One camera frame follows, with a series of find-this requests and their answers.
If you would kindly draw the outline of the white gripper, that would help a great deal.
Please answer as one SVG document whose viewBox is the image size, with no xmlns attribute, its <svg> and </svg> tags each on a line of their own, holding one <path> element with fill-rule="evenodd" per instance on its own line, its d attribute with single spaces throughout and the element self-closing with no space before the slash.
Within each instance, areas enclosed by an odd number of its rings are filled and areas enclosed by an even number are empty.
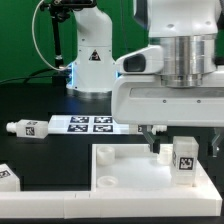
<svg viewBox="0 0 224 224">
<path fill-rule="evenodd" d="M 224 140 L 224 88 L 169 88 L 154 75 L 120 76 L 112 90 L 111 113 L 121 124 L 143 125 L 142 133 L 152 153 L 160 140 L 146 125 L 219 127 L 210 143 L 216 157 Z"/>
</svg>

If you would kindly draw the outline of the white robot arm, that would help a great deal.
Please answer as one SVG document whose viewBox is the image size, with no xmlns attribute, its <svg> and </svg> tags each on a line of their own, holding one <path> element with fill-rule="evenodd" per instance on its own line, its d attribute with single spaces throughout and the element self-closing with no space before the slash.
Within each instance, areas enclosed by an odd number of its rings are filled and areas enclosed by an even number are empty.
<svg viewBox="0 0 224 224">
<path fill-rule="evenodd" d="M 223 0 L 133 0 L 146 47 L 112 57 L 112 22 L 96 2 L 77 6 L 78 56 L 67 90 L 84 98 L 110 96 L 114 120 L 141 126 L 152 151 L 172 126 L 212 127 L 224 134 L 224 66 L 215 62 Z"/>
</svg>

